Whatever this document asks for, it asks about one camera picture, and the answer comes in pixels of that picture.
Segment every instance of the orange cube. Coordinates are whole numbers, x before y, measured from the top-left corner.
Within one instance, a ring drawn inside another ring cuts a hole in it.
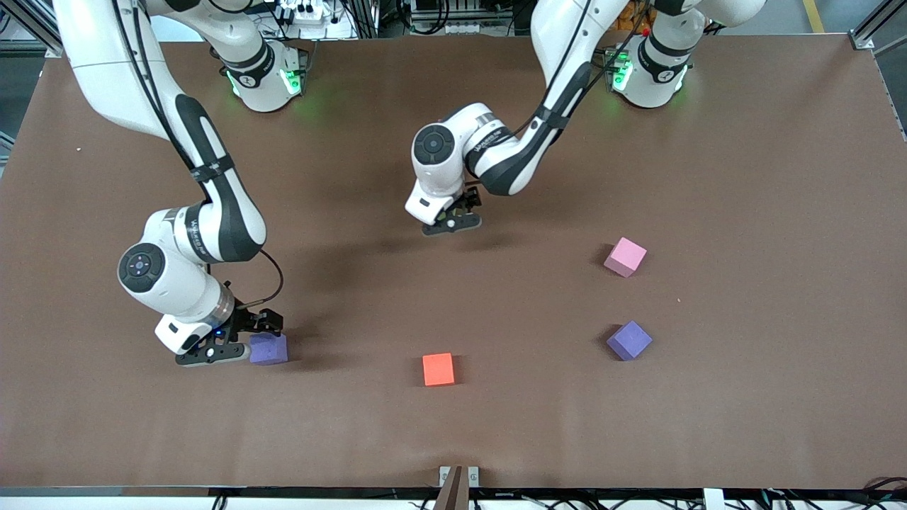
[[[422,369],[426,386],[454,383],[454,357],[449,352],[422,356]]]

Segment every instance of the black cable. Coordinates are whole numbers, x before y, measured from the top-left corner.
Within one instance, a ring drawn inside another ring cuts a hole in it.
[[[582,14],[580,15],[580,20],[576,24],[576,28],[573,29],[573,36],[571,37],[570,42],[567,43],[567,47],[564,48],[564,54],[561,55],[561,61],[558,63],[557,69],[554,71],[554,74],[551,75],[551,81],[548,83],[548,86],[545,87],[545,94],[541,97],[539,106],[542,106],[545,104],[545,101],[548,99],[548,94],[551,93],[551,87],[554,85],[555,80],[558,79],[558,75],[561,74],[561,68],[563,68],[564,63],[567,62],[567,54],[569,54],[570,50],[573,48],[573,43],[576,41],[576,36],[579,35],[579,33],[580,33],[580,27],[582,27],[582,22],[586,19],[586,13],[589,12],[589,7],[591,5],[592,5],[592,0],[586,0],[586,5],[582,7]],[[646,6],[648,6],[648,5],[649,5],[649,0],[646,0]],[[585,95],[585,91],[580,95],[580,99],[577,100],[576,104],[573,105],[574,109],[580,104],[580,101],[582,101],[583,95]],[[500,145],[504,142],[507,142],[511,138],[515,137],[517,134],[520,134],[520,132],[522,132],[522,130],[526,129],[526,126],[528,126],[532,122],[532,119],[534,119],[534,118],[535,118],[535,112],[533,112],[532,115],[530,115],[530,117],[528,119],[526,119],[526,122],[523,123],[519,128],[517,128],[515,131],[511,132],[509,135],[502,137],[499,141],[497,141],[495,143],[495,145]]]
[[[354,13],[349,6],[346,4],[346,0],[340,0],[340,4],[343,6],[344,11],[346,11],[346,16],[349,18],[350,24],[355,25],[356,27],[356,37],[362,38],[362,33],[371,34],[371,31],[368,30],[366,24],[364,24],[359,16]]]
[[[173,144],[173,148],[176,150],[177,154],[180,155],[183,162],[186,164],[186,167],[192,170],[195,168],[195,164],[192,162],[192,159],[189,157],[189,154],[186,153],[186,150],[183,148],[182,144],[177,140],[176,134],[173,133],[170,121],[167,119],[167,113],[164,111],[163,103],[161,102],[161,96],[158,94],[158,85],[154,82],[154,73],[151,72],[151,64],[148,62],[148,54],[145,52],[145,41],[144,37],[141,34],[141,22],[139,17],[138,9],[132,9],[132,24],[135,27],[135,39],[139,43],[139,55],[141,60],[144,63],[145,73],[148,75],[148,88],[151,89],[151,93],[154,97],[154,103],[151,108],[154,109],[155,105],[157,106],[158,120],[161,121],[161,127],[164,129],[164,132],[167,133],[167,137],[170,139]]]
[[[558,501],[554,505],[549,506],[548,508],[549,508],[549,510],[555,510],[555,507],[557,505],[561,505],[561,504],[567,504],[567,506],[569,506],[572,510],[580,510],[569,499],[561,499],[560,501]]]
[[[663,499],[657,499],[657,498],[656,498],[655,501],[658,501],[659,503],[661,503],[661,504],[663,504],[663,505],[665,505],[665,506],[668,506],[668,507],[670,507],[670,508],[673,508],[674,510],[681,510],[681,508],[680,508],[679,506],[674,505],[673,503],[668,503],[667,501],[665,501],[665,500],[663,500]]]
[[[271,8],[270,5],[266,5],[266,7],[268,8],[268,14],[271,15],[271,18],[274,20],[274,24],[278,26],[278,30],[280,31],[281,36],[279,38],[277,38],[277,40],[278,41],[289,41],[290,39],[289,39],[289,36],[287,35],[287,31],[284,30],[283,25],[281,25],[280,20],[278,20],[277,15],[274,14],[274,9],[276,7]]]
[[[270,254],[267,253],[266,251],[261,250],[259,253],[261,253],[262,255],[267,257],[268,260],[271,261],[271,264],[274,265],[274,269],[276,269],[278,271],[278,276],[280,277],[280,283],[278,284],[278,289],[275,290],[273,294],[271,294],[270,296],[268,296],[264,299],[256,299],[249,303],[241,304],[241,305],[237,306],[236,309],[248,309],[251,307],[256,307],[258,305],[263,305],[263,304],[267,303],[268,301],[271,301],[272,299],[276,298],[278,296],[278,294],[280,294],[280,291],[283,290],[284,278],[283,278],[283,270],[280,268],[280,264],[278,264],[278,262],[276,260],[274,260],[274,257],[271,257]]]
[[[211,510],[224,510],[224,508],[227,508],[227,495],[220,493],[214,498],[214,505],[211,505]]]
[[[528,7],[530,4],[532,4],[532,8],[534,9],[535,6],[538,4],[538,0],[532,0],[531,2],[529,0],[527,0],[526,3],[523,4],[522,7],[520,7],[520,10],[515,15],[511,16],[511,22],[509,25],[507,25],[507,34],[506,35],[510,35],[510,29],[513,28],[513,22],[516,21],[516,18],[519,17],[522,14],[522,12],[526,10],[526,7]]]
[[[218,3],[215,2],[214,0],[208,0],[208,1],[211,3],[211,5],[214,5],[214,8],[215,8],[215,9],[221,11],[222,13],[227,13],[228,15],[239,15],[239,14],[242,14],[243,11],[245,11],[246,9],[252,7],[252,4],[255,3],[255,0],[249,0],[249,3],[246,4],[245,7],[239,9],[238,11],[230,11],[229,9],[225,9],[225,8],[221,7],[220,5],[218,5]]]
[[[863,488],[864,492],[878,490],[886,485],[893,484],[894,482],[907,482],[907,477],[904,476],[892,476],[891,478],[885,478],[881,482],[868,485]]]
[[[808,498],[805,498],[805,497],[802,497],[802,496],[798,495],[796,492],[794,492],[794,491],[792,491],[792,490],[790,490],[790,489],[788,489],[787,492],[791,493],[791,495],[792,495],[793,497],[802,500],[802,501],[803,501],[804,503],[806,503],[807,505],[810,505],[810,506],[813,508],[813,510],[824,510],[824,508],[822,508],[821,506],[819,506],[819,505],[813,503],[812,500],[810,500],[810,499],[808,499]]]
[[[3,28],[0,28],[0,34],[2,34],[6,31],[7,28],[9,28],[10,22],[13,21],[13,16],[0,9],[0,21],[5,21]]]
[[[403,21],[404,26],[406,28],[408,28],[411,32],[413,32],[415,34],[419,34],[419,35],[433,35],[433,34],[437,34],[438,32],[441,32],[441,30],[444,28],[444,26],[447,25],[447,21],[450,19],[450,15],[451,15],[450,0],[444,0],[443,9],[442,9],[442,4],[440,3],[440,0],[437,0],[437,1],[439,2],[438,3],[438,19],[435,20],[434,25],[432,25],[432,27],[426,31],[422,31],[422,30],[418,30],[418,29],[414,28],[412,26],[412,24],[410,24],[409,21],[406,20],[406,15],[405,15],[405,12],[403,9],[403,0],[395,0],[396,11],[397,11],[397,14],[400,16],[401,21]]]
[[[608,61],[605,63],[605,66],[603,68],[601,68],[599,73],[595,75],[595,78],[593,78],[592,81],[588,85],[586,85],[586,88],[582,91],[582,93],[580,93],[580,99],[578,99],[576,104],[573,105],[574,110],[576,109],[577,106],[580,105],[580,103],[582,102],[582,99],[584,97],[586,97],[586,94],[589,93],[590,90],[592,90],[592,87],[595,86],[595,83],[597,83],[601,79],[601,77],[604,76],[605,73],[611,68],[611,66],[614,65],[614,62],[617,60],[618,55],[622,54],[623,51],[625,49],[627,49],[627,44],[629,44],[630,39],[633,38],[633,35],[636,35],[636,32],[639,30],[639,26],[642,25],[642,20],[646,19],[646,17],[648,17],[648,15],[649,15],[649,0],[646,0],[646,3],[642,6],[642,12],[639,14],[639,19],[636,20],[636,23],[633,25],[633,30],[631,30],[629,35],[627,35],[627,38],[624,39],[624,42],[623,42],[623,44],[620,45],[620,48],[618,48],[618,51],[614,52],[614,54],[611,56],[611,58],[608,59]]]
[[[111,0],[111,6],[113,8],[113,17],[116,18],[117,25],[120,28],[120,37],[122,37],[123,45],[125,46],[127,52],[129,53],[130,62],[132,64],[132,70],[135,72],[135,79],[138,80],[139,85],[141,86],[142,91],[145,94],[145,98],[148,99],[148,103],[151,106],[151,110],[154,112],[154,115],[158,118],[158,122],[161,123],[161,127],[164,132],[167,134],[167,137],[170,138],[173,148],[176,149],[177,154],[182,159],[182,162],[190,169],[195,168],[195,165],[192,163],[189,155],[182,148],[182,145],[177,141],[176,136],[173,134],[171,129],[170,122],[167,121],[167,116],[164,114],[163,109],[161,108],[161,99],[156,94],[157,87],[154,84],[154,78],[151,76],[150,68],[148,66],[148,58],[145,53],[145,44],[142,41],[141,37],[141,26],[139,25],[139,13],[136,9],[132,9],[132,18],[136,26],[136,40],[139,42],[139,49],[141,51],[142,59],[145,62],[145,69],[148,75],[148,83],[145,83],[145,78],[141,73],[139,68],[139,63],[135,58],[136,52],[132,49],[132,44],[129,42],[129,36],[126,34],[126,26],[123,24],[122,18],[120,17],[120,6],[117,4],[116,0]],[[155,90],[155,94],[152,95],[149,90],[149,86]]]

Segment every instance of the yellow floor line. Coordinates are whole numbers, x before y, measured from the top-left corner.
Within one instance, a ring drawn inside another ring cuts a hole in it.
[[[815,0],[803,0],[803,7],[806,9],[806,17],[809,18],[809,25],[813,27],[813,34],[824,34],[825,27],[822,25],[822,18],[819,17],[819,9],[815,7]]]

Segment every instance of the green led light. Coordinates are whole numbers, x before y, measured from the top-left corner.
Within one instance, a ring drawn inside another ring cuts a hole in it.
[[[627,82],[629,81],[629,76],[631,74],[633,74],[633,63],[627,62],[626,67],[614,75],[614,89],[623,92],[623,90],[627,88]]]
[[[299,86],[299,79],[293,74],[287,71],[280,71],[280,77],[283,78],[284,85],[287,86],[287,92],[292,95],[296,95],[301,90]]]
[[[678,78],[678,86],[674,88],[674,92],[677,92],[678,90],[680,90],[680,87],[683,86],[683,77],[687,74],[687,69],[689,69],[689,66],[685,65],[683,67],[683,71],[680,72],[680,76]]]
[[[236,88],[236,82],[233,81],[233,76],[231,76],[230,73],[227,73],[227,78],[229,79],[230,84],[233,85],[233,93],[239,97],[239,90]]]

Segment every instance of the foam cube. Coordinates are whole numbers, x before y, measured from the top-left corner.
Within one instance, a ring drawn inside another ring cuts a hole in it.
[[[287,335],[275,337],[270,333],[256,333],[249,338],[252,353],[249,361],[256,365],[277,365],[289,361]]]
[[[454,383],[454,357],[449,352],[422,356],[426,386]]]
[[[636,359],[642,350],[652,343],[652,337],[646,333],[635,320],[618,329],[617,333],[608,338],[608,346],[624,361]]]
[[[605,267],[628,278],[639,267],[642,258],[646,256],[646,249],[625,237],[620,238],[614,250],[611,250]]]

